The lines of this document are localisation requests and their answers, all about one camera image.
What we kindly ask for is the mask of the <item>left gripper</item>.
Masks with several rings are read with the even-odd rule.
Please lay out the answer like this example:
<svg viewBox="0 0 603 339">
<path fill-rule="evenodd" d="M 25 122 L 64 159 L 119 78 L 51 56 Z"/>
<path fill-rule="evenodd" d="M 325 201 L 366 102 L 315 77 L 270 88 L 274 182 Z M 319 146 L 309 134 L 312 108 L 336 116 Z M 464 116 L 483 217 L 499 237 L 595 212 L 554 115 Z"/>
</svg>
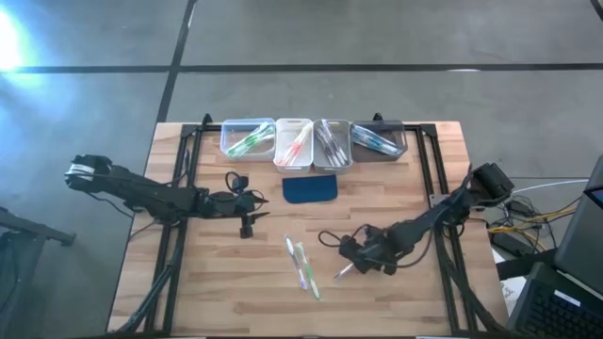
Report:
<svg viewBox="0 0 603 339">
<path fill-rule="evenodd" d="M 258 192 L 253 193 L 248 189 L 249 177 L 239 174 L 226 174 L 225 182 L 227 191 L 211 193 L 206 198 L 206 215 L 209 218 L 241 218 L 239 236 L 241 238 L 253 237 L 253 224 L 270 212 L 254 214 L 269 201 Z"/>
</svg>

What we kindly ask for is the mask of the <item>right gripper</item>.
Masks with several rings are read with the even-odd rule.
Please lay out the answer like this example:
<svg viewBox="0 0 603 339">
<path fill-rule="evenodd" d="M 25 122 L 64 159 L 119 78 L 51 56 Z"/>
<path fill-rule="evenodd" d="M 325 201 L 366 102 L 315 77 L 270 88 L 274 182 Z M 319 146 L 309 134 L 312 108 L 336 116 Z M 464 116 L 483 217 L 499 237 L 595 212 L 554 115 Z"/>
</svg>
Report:
<svg viewBox="0 0 603 339">
<path fill-rule="evenodd" d="M 396 254 L 387 243 L 384 230 L 374 226 L 362 225 L 352 235 L 344 235 L 338 253 L 363 274 L 373 269 L 394 275 L 398 270 Z"/>
</svg>

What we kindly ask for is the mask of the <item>dark blue cloth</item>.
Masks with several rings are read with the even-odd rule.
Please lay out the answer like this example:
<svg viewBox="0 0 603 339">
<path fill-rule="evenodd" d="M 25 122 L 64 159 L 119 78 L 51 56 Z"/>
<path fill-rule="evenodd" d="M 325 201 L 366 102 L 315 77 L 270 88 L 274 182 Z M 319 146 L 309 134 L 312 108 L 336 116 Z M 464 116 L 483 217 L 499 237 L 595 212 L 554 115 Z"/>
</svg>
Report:
<svg viewBox="0 0 603 339">
<path fill-rule="evenodd" d="M 328 202 L 338 196 L 335 175 L 284 178 L 283 196 L 289 203 Z"/>
</svg>

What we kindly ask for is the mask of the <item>white plastic bin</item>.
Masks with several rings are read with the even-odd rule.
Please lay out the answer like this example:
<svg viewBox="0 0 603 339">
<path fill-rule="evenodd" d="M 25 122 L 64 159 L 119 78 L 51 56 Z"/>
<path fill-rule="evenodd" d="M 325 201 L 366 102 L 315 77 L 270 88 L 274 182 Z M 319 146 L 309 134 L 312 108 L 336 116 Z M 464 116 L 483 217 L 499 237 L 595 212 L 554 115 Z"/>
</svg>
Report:
<svg viewBox="0 0 603 339">
<path fill-rule="evenodd" d="M 276 143 L 273 163 L 281 173 L 307 173 L 314 160 L 313 125 L 309 119 L 279 119 L 276 121 Z M 284 155 L 297 135 L 303 136 L 301 150 L 289 166 L 277 162 Z"/>
</svg>

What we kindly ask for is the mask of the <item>clear plastic bin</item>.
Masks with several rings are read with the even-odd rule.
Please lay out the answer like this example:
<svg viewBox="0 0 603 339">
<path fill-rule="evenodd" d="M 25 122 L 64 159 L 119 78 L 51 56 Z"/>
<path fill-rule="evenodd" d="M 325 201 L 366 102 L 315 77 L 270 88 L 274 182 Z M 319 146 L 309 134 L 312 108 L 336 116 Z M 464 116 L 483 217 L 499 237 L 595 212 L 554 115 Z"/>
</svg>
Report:
<svg viewBox="0 0 603 339">
<path fill-rule="evenodd" d="M 246 152 L 236 152 L 232 147 L 241 139 L 251 134 L 256 128 L 260 130 L 272 126 L 274 138 L 261 141 Z M 271 161 L 275 154 L 276 123 L 271 118 L 226 120 L 221 125 L 220 150 L 232 161 Z"/>
</svg>

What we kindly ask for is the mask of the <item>dark grey plastic bin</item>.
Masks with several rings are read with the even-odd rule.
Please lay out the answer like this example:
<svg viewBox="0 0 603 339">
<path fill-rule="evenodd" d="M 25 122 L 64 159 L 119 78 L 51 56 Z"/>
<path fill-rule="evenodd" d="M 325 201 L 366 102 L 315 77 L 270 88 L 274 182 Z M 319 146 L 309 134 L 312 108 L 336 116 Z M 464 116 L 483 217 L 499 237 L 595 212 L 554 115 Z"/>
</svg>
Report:
<svg viewBox="0 0 603 339">
<path fill-rule="evenodd" d="M 354 121 L 350 135 L 355 162 L 392 162 L 408 149 L 401 121 Z"/>
</svg>

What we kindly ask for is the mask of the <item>light grey plastic bin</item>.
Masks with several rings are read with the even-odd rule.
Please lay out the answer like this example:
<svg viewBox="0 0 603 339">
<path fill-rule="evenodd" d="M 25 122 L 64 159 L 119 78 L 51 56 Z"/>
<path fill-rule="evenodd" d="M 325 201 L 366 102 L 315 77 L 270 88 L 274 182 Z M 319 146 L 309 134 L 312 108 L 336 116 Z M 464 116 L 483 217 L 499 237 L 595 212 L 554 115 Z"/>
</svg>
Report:
<svg viewBox="0 0 603 339">
<path fill-rule="evenodd" d="M 340 149 L 343 151 L 343 154 L 346 157 L 347 164 L 343 167 L 333 167 L 318 139 L 317 127 L 319 125 L 324 125 L 327 128 L 327 131 L 331 134 L 334 141 L 338 144 Z M 350 167 L 353 163 L 353 159 L 351 157 L 351 136 L 350 136 L 350 122 L 345 120 L 316 120 L 314 121 L 314 160 L 313 165 L 315 171 L 317 173 L 322 174 L 342 174 L 346 173 L 350 170 Z"/>
</svg>

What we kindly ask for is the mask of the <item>black power brick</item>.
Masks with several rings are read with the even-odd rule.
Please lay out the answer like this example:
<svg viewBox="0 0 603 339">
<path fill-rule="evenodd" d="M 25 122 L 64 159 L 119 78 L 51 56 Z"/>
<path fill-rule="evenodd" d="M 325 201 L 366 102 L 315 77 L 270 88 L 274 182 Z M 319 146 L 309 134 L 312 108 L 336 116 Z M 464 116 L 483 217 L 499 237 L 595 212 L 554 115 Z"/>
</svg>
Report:
<svg viewBox="0 0 603 339">
<path fill-rule="evenodd" d="M 528 245 L 507 233 L 490 234 L 490 242 L 495 247 L 498 247 L 515 257 L 531 255 L 534 252 L 533 246 Z"/>
</svg>

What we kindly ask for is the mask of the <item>white paper sheet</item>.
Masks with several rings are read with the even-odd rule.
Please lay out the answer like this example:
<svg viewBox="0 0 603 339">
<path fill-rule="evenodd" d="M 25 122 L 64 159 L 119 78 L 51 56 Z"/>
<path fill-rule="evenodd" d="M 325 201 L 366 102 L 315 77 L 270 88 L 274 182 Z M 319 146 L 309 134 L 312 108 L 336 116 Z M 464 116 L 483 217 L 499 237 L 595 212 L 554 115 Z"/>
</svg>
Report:
<svg viewBox="0 0 603 339">
<path fill-rule="evenodd" d="M 500 282 L 503 298 L 508 308 L 513 308 L 516 304 L 526 281 L 524 277 L 514 277 Z"/>
</svg>

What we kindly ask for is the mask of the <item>small black power adapter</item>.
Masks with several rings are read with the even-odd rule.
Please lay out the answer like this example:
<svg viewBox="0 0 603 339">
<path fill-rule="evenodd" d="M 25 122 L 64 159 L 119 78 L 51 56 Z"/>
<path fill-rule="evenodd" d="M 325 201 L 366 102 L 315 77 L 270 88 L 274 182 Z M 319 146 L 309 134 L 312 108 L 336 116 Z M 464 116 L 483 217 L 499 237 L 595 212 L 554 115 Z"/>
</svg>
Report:
<svg viewBox="0 0 603 339">
<path fill-rule="evenodd" d="M 519 201 L 509 201 L 505 204 L 507 210 L 512 214 L 517 214 L 522 217 L 532 217 L 533 209 L 522 202 Z"/>
</svg>

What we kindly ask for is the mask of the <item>black laptop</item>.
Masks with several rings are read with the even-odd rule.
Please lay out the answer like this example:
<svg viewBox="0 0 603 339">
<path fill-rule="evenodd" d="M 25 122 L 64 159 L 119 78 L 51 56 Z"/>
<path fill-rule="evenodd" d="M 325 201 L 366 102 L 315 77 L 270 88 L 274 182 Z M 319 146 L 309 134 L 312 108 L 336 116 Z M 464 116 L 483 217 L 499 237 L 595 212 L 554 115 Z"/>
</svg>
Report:
<svg viewBox="0 0 603 339">
<path fill-rule="evenodd" d="M 507 328 L 540 339 L 603 339 L 603 154 L 551 263 L 537 262 Z"/>
</svg>

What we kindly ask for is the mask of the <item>black floor stand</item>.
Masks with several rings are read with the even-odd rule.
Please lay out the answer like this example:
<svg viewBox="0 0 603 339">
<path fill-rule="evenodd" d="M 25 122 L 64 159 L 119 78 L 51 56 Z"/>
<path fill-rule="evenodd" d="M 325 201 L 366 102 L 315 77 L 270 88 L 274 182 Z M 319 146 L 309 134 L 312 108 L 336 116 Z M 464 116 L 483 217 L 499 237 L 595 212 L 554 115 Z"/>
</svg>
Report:
<svg viewBox="0 0 603 339">
<path fill-rule="evenodd" d="M 18 217 L 0 206 L 0 339 L 6 338 L 8 325 L 49 240 L 71 246 L 75 234 Z"/>
</svg>

